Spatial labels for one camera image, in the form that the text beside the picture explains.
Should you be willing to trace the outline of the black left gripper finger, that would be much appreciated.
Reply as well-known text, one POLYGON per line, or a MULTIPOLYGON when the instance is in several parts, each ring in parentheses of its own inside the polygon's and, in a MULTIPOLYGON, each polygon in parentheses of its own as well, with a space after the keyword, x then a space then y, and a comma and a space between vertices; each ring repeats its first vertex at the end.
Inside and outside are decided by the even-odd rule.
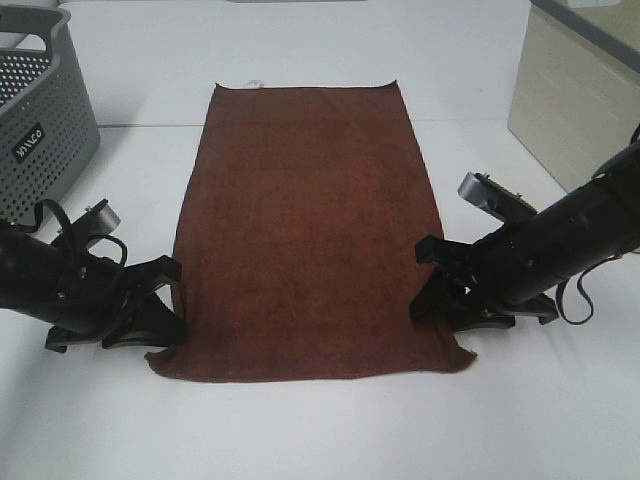
POLYGON ((175 259, 162 255, 154 260, 134 266, 138 291, 145 295, 155 293, 165 285, 179 284, 182 265, 175 259))
POLYGON ((102 347, 170 347, 183 343, 186 335, 186 322, 167 307, 157 293, 152 293, 102 340, 102 347))

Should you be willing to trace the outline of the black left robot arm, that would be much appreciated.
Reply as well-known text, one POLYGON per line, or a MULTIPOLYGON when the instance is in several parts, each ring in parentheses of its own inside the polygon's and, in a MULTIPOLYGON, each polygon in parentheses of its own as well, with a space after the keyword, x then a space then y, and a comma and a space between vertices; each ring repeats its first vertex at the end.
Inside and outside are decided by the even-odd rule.
POLYGON ((98 343, 168 347, 186 338, 185 321, 157 291, 181 280, 163 255, 130 265, 120 239, 92 234, 78 244, 46 244, 16 228, 1 231, 1 306, 50 324, 45 347, 98 343))

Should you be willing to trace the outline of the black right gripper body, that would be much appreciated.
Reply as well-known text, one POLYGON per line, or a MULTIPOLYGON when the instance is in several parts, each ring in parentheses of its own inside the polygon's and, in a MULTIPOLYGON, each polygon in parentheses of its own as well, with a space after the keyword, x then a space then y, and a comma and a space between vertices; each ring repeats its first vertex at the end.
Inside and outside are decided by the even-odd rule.
POLYGON ((473 244, 465 244, 465 262, 447 273, 451 282, 463 286, 467 294, 470 325, 479 328, 509 329, 518 316, 532 316, 545 325, 558 318, 554 301, 530 287, 522 298, 512 299, 506 289, 528 272, 525 262, 517 257, 512 237, 519 224, 503 226, 473 244))

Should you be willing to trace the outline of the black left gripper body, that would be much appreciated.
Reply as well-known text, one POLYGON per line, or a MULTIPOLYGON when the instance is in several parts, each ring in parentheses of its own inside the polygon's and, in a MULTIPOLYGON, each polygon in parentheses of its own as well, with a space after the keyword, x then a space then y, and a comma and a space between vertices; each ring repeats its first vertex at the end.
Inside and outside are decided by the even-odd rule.
POLYGON ((84 246, 101 241, 119 247, 120 259, 96 257, 89 250, 81 253, 81 278, 54 304, 54 323, 45 342, 48 350, 92 343, 112 349, 141 345, 148 339, 139 322, 150 297, 148 266, 127 266, 126 244, 110 234, 92 234, 84 246))

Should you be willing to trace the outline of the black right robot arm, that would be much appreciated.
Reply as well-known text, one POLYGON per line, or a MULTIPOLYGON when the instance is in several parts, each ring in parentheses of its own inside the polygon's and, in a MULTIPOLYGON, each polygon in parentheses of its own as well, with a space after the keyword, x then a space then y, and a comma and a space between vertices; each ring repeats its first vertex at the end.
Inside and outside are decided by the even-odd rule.
POLYGON ((524 316, 545 325, 566 315, 570 278, 639 247, 638 143, 543 211, 480 173, 468 173, 458 194, 502 225, 472 244, 434 235, 416 244, 417 262, 434 270, 410 303, 415 322, 441 316, 455 331, 508 329, 524 316))

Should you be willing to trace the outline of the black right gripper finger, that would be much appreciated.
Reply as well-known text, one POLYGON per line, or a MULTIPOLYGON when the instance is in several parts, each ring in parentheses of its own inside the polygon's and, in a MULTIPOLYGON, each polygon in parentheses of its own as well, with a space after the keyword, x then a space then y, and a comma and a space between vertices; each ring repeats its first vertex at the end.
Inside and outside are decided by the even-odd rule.
POLYGON ((418 264, 433 264, 451 273, 465 262, 465 244, 428 235, 415 245, 418 264))
POLYGON ((443 318, 452 330, 467 330, 470 313, 464 287, 450 281, 443 272, 433 272, 409 304, 410 318, 415 325, 443 318))

